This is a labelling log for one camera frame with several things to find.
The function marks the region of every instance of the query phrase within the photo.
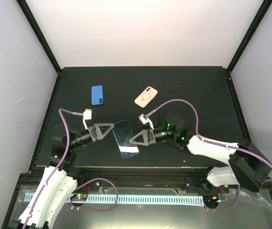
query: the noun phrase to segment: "blue phone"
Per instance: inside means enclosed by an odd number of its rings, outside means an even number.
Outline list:
[[[92,86],[92,105],[101,105],[103,104],[103,87]]]

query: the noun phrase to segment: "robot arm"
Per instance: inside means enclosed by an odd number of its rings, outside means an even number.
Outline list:
[[[149,118],[143,114],[139,120],[143,124],[150,123]],[[143,136],[143,142],[136,141],[140,135]],[[207,156],[227,165],[209,168],[205,173],[204,178],[214,187],[240,184],[249,191],[258,192],[271,172],[270,166],[258,159],[268,161],[252,142],[244,140],[240,143],[226,143],[202,136],[200,139],[199,135],[185,130],[185,121],[177,112],[167,114],[164,126],[144,129],[129,142],[149,146],[168,139],[172,139],[173,144],[181,151]],[[255,156],[238,149],[250,151]]]
[[[9,228],[21,228],[25,223],[25,228],[33,229],[52,229],[54,222],[71,193],[78,186],[78,169],[72,166],[75,159],[75,153],[72,149],[78,146],[84,146],[90,142],[102,140],[112,129],[114,124],[94,124],[85,132],[79,133],[71,130],[70,151],[65,157],[62,165],[55,170],[55,166],[63,156],[66,141],[66,135],[62,126],[56,126],[53,135],[53,147],[50,155],[50,166],[46,167],[42,180],[31,199],[31,202],[21,214],[17,226]],[[52,178],[46,182],[46,179],[53,173]]]

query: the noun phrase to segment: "black corner post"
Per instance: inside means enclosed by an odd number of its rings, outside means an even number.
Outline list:
[[[51,64],[53,65],[55,71],[57,72],[57,74],[61,73],[61,68],[58,64],[58,62],[56,61],[56,58],[53,54],[53,52],[51,51],[49,44],[47,43],[38,23],[36,22],[26,0],[16,0],[22,10],[22,12],[24,13],[25,17],[27,18],[29,24],[31,25],[36,37],[39,39],[39,42],[42,45],[42,48],[45,50]]]
[[[240,59],[240,57],[242,56],[242,53],[244,52],[246,46],[250,42],[256,29],[258,28],[260,22],[262,21],[265,13],[268,11],[271,3],[272,3],[272,0],[264,0],[263,3],[261,4],[256,16],[252,20],[251,25],[249,26],[246,34],[244,35],[243,40],[241,41],[235,55],[233,56],[230,64],[228,65],[227,71],[229,73],[231,73],[232,70],[234,69],[234,67],[236,66],[236,64],[237,64],[238,60]]]
[[[39,133],[39,137],[37,139],[37,142],[36,142],[36,145],[35,145],[35,148],[34,148],[34,152],[32,154],[32,158],[31,158],[31,161],[30,161],[28,172],[32,172],[33,170],[42,169],[41,167],[36,166],[36,160],[38,158],[39,151],[40,151],[41,146],[42,146],[42,140],[43,140],[43,137],[44,137],[46,129],[47,129],[47,124],[48,124],[48,121],[49,121],[49,118],[50,118],[50,115],[51,115],[51,111],[52,111],[53,104],[54,104],[54,101],[55,101],[56,93],[57,93],[57,91],[59,89],[59,86],[60,86],[61,78],[62,78],[61,75],[58,74],[58,76],[57,76],[57,78],[55,80],[55,84],[54,84],[54,87],[53,87],[53,90],[52,90],[52,93],[51,93],[51,97],[50,97],[48,106],[47,106],[47,111],[45,113],[45,117],[44,117],[44,120],[42,122],[42,127],[41,127],[41,130],[40,130],[40,133]]]
[[[239,124],[240,124],[241,130],[242,130],[243,138],[245,140],[251,141],[251,135],[250,135],[250,132],[248,130],[248,127],[247,127],[247,124],[246,124],[246,121],[245,121],[245,118],[243,115],[243,111],[242,111],[242,108],[241,108],[241,105],[240,105],[240,102],[238,99],[238,95],[237,95],[235,86],[232,81],[231,74],[229,72],[227,72],[226,80],[227,80],[228,88],[230,90],[230,95],[231,95],[231,98],[233,101],[233,105],[236,109],[236,113],[237,113]]]

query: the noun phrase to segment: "black frame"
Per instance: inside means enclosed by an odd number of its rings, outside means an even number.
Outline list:
[[[19,180],[17,182],[16,188],[15,188],[15,190],[13,192],[13,196],[12,196],[12,199],[11,199],[11,202],[10,202],[6,217],[5,217],[3,225],[2,225],[3,229],[5,229],[7,224],[9,223],[9,220],[10,220],[10,217],[11,217],[11,214],[12,214],[12,211],[13,211],[13,208],[14,208],[14,205],[15,205],[15,202],[16,202],[16,198],[17,198],[17,195],[19,193],[21,185],[29,185],[29,184],[38,185],[39,182],[40,182],[40,179],[41,179],[41,176],[42,176],[42,168],[41,167],[36,167],[35,164],[36,164],[36,159],[37,159],[37,156],[38,156],[39,148],[40,148],[40,145],[42,143],[44,133],[46,131],[46,126],[47,126],[47,123],[48,123],[48,120],[49,120],[49,117],[50,117],[50,113],[51,113],[51,110],[52,110],[52,107],[53,107],[53,103],[54,103],[54,100],[55,100],[55,97],[56,97],[56,94],[57,94],[57,91],[58,91],[59,82],[60,82],[60,79],[61,79],[61,72],[62,72],[62,69],[60,68],[60,66],[59,66],[59,64],[58,64],[58,62],[57,62],[57,60],[56,60],[50,46],[48,45],[48,43],[47,43],[47,41],[46,41],[46,39],[44,37],[44,34],[42,33],[38,23],[36,22],[36,19],[33,16],[33,14],[31,12],[26,0],[16,0],[16,1],[18,2],[21,10],[23,11],[26,19],[28,20],[30,26],[32,27],[35,35],[37,36],[39,42],[41,43],[44,51],[46,52],[50,62],[52,63],[52,65],[53,65],[53,67],[54,67],[54,69],[55,69],[55,71],[57,72],[58,75],[57,75],[57,79],[56,79],[56,82],[55,82],[55,85],[54,85],[54,88],[53,88],[53,91],[52,91],[52,95],[51,95],[51,98],[50,98],[50,101],[49,101],[49,104],[48,104],[48,107],[47,107],[45,117],[44,117],[44,120],[43,120],[43,124],[42,124],[41,130],[40,130],[40,133],[39,133],[38,141],[37,141],[37,144],[35,146],[35,150],[34,150],[33,155],[32,155],[32,159],[31,159],[31,163],[30,163],[30,166],[29,166],[29,169],[28,169],[28,173],[20,175],[20,178],[19,178]],[[245,118],[244,118],[244,115],[243,115],[243,112],[242,112],[242,109],[241,109],[241,105],[240,105],[240,102],[239,102],[239,99],[238,99],[238,96],[237,96],[237,93],[236,93],[236,90],[235,90],[235,87],[234,87],[234,84],[233,84],[233,81],[232,81],[231,72],[233,71],[234,67],[238,63],[238,61],[239,61],[240,57],[242,56],[245,48],[247,47],[248,43],[250,42],[253,34],[256,32],[256,29],[258,28],[260,22],[262,21],[264,15],[268,11],[271,4],[272,4],[272,0],[264,0],[262,2],[260,8],[258,9],[258,12],[256,13],[252,23],[250,24],[246,34],[244,35],[238,49],[236,50],[230,64],[228,65],[228,67],[226,69],[226,71],[227,71],[226,79],[227,79],[227,82],[228,82],[228,87],[230,89],[230,93],[231,93],[231,97],[232,97],[232,100],[233,100],[233,103],[234,103],[234,107],[236,109],[238,120],[239,120],[239,123],[240,123],[240,126],[241,126],[243,137],[246,140],[250,140],[250,141],[251,141],[251,136],[250,136],[249,130],[247,128]],[[267,188],[269,190],[271,198],[272,198],[272,183],[268,182],[262,188]]]

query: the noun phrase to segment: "connector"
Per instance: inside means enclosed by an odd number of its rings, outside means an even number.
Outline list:
[[[154,130],[152,121],[146,115],[141,114],[138,118],[143,125],[149,123],[150,127]]]
[[[85,130],[87,130],[87,125],[85,120],[91,120],[91,119],[92,119],[92,109],[86,109],[83,112],[83,124],[84,124]]]

